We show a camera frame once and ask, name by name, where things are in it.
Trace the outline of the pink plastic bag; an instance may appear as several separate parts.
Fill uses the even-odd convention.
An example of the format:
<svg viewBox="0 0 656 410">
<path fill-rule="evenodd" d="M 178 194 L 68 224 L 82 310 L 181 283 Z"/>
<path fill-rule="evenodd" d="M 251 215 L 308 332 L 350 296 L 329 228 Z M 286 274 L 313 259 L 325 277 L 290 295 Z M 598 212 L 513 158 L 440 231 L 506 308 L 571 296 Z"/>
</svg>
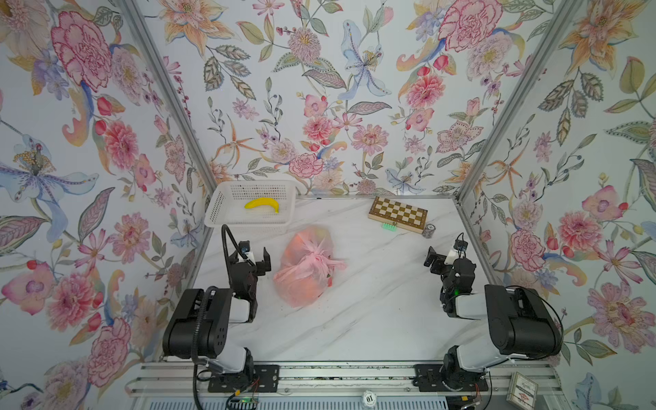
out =
<svg viewBox="0 0 656 410">
<path fill-rule="evenodd" d="M 303 308 L 316 302 L 332 287 L 336 271 L 347 268 L 334 258 L 330 231 L 322 225 L 311 225 L 297 232 L 280 260 L 280 270 L 273 276 L 278 295 L 290 307 Z"/>
</svg>

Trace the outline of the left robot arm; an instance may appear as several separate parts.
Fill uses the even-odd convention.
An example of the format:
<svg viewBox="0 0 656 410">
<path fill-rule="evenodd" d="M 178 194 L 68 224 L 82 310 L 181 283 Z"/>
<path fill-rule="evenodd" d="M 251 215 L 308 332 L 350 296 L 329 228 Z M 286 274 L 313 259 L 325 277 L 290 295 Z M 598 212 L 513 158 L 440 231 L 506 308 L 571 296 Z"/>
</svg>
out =
<svg viewBox="0 0 656 410">
<path fill-rule="evenodd" d="M 266 250 L 260 261 L 251 252 L 245 259 L 233 252 L 227 258 L 228 288 L 210 286 L 183 292 L 164 332 L 163 354 L 191 360 L 213 374 L 252 379 L 252 354 L 229 340 L 229 326 L 254 321 L 258 279 L 271 270 L 271 257 Z"/>
</svg>

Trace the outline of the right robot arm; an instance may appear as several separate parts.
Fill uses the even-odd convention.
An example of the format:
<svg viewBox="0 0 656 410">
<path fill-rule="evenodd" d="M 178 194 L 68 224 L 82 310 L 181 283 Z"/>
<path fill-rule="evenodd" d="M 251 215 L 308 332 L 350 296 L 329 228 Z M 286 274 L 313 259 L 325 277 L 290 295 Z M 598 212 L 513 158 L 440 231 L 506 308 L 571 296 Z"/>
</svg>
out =
<svg viewBox="0 0 656 410">
<path fill-rule="evenodd" d="M 449 318 L 487 326 L 483 336 L 454 345 L 444 355 L 440 379 L 447 388 L 473 386 L 490 367 L 509 360 L 542 360 L 560 353 L 563 335 L 536 290 L 485 285 L 475 293 L 477 265 L 462 247 L 446 255 L 430 247 L 424 266 L 442 281 L 439 302 Z"/>
</svg>

